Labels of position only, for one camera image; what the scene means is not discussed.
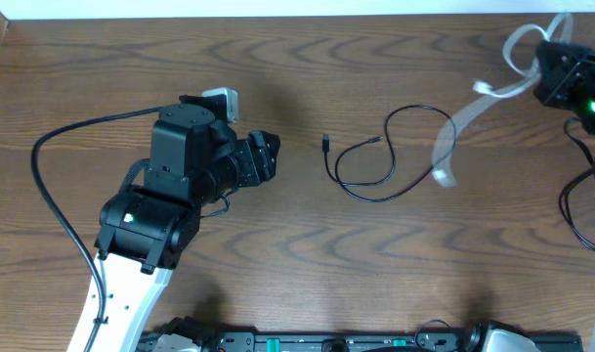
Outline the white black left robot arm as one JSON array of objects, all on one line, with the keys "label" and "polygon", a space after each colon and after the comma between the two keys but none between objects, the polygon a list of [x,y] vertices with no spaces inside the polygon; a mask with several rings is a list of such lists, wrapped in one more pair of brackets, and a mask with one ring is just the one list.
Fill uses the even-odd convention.
[{"label": "white black left robot arm", "polygon": [[280,138],[237,138],[236,91],[180,97],[159,109],[150,156],[133,164],[104,205],[89,286],[71,351],[133,351],[149,314],[199,230],[204,205],[276,174]]}]

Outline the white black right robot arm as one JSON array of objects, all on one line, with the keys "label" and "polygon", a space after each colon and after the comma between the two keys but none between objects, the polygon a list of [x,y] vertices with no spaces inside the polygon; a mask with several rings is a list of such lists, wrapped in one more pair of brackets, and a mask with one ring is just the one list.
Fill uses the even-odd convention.
[{"label": "white black right robot arm", "polygon": [[[574,44],[543,41],[536,48],[536,57],[540,82],[534,95],[547,107],[575,114],[564,123],[564,129],[579,122],[588,134],[595,136],[595,51]],[[574,226],[569,206],[571,191],[586,178],[595,179],[595,155],[581,141],[575,143],[584,151],[591,168],[572,179],[559,195],[559,209],[570,227]],[[595,251],[595,243],[579,231],[574,234],[586,248]],[[588,350],[595,352],[595,321]]]}]

